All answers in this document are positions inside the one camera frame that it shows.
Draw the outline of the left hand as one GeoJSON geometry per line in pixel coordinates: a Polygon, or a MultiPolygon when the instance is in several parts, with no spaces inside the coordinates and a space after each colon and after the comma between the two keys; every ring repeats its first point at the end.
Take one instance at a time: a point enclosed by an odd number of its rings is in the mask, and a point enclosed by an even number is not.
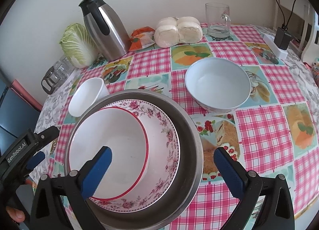
{"type": "Polygon", "coordinates": [[[6,211],[9,214],[9,216],[17,223],[21,223],[25,220],[25,214],[23,211],[12,208],[12,207],[6,207],[6,211]]]}

